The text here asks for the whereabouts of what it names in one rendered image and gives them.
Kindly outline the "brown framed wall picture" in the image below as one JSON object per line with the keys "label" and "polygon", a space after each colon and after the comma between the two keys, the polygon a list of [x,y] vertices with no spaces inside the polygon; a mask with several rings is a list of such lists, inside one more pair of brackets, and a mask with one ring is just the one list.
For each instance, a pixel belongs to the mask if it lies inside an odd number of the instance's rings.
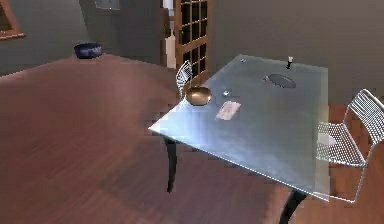
{"label": "brown framed wall picture", "polygon": [[8,4],[8,0],[0,0],[0,41],[23,38],[16,18]]}

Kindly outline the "brass bowl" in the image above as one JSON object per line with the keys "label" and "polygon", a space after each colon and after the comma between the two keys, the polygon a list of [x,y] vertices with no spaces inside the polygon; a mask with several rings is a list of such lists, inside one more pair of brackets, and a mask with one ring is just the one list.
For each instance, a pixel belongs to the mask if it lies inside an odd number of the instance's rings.
{"label": "brass bowl", "polygon": [[193,106],[204,106],[211,98],[211,90],[203,86],[190,87],[186,92],[186,100]]}

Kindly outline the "dark blue round bin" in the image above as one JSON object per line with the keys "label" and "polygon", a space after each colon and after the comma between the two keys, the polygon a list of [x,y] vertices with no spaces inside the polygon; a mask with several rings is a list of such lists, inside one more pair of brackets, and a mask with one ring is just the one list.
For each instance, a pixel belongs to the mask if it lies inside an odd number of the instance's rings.
{"label": "dark blue round bin", "polygon": [[92,59],[102,54],[102,47],[99,43],[82,43],[74,47],[74,52],[79,59]]}

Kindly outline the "brown wooden glazed door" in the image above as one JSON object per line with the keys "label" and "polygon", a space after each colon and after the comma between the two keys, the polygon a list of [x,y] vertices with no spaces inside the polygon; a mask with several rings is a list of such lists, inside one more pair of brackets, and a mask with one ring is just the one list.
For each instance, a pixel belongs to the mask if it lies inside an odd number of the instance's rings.
{"label": "brown wooden glazed door", "polygon": [[194,77],[208,75],[209,0],[174,0],[176,66],[192,65]]}

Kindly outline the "dark grey plate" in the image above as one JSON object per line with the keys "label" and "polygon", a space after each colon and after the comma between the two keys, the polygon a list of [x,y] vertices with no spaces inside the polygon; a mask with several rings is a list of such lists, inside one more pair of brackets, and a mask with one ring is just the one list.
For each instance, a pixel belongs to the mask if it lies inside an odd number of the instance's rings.
{"label": "dark grey plate", "polygon": [[296,83],[291,78],[281,74],[270,74],[266,79],[281,88],[295,88]]}

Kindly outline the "pale flat rectangular card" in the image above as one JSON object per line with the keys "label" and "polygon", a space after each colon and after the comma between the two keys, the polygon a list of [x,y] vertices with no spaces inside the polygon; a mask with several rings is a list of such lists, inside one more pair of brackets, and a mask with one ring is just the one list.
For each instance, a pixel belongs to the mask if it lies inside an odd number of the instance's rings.
{"label": "pale flat rectangular card", "polygon": [[240,106],[240,103],[227,101],[222,105],[222,107],[218,111],[216,118],[222,120],[231,120],[237,110],[240,108]]}

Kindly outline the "glass table with black legs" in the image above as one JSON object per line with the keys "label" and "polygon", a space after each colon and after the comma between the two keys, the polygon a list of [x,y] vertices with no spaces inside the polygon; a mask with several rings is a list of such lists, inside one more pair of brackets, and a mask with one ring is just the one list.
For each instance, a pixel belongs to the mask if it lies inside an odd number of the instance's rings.
{"label": "glass table with black legs", "polygon": [[[205,106],[181,100],[151,125],[167,145],[169,172],[176,172],[176,146],[184,143],[265,176],[290,188],[279,224],[288,224],[307,197],[329,189],[328,170],[318,165],[318,125],[328,119],[328,70],[325,67],[238,55],[205,85],[212,92]],[[285,75],[295,88],[268,81]],[[225,90],[230,96],[223,97]],[[216,115],[227,101],[241,106],[231,120]]]}

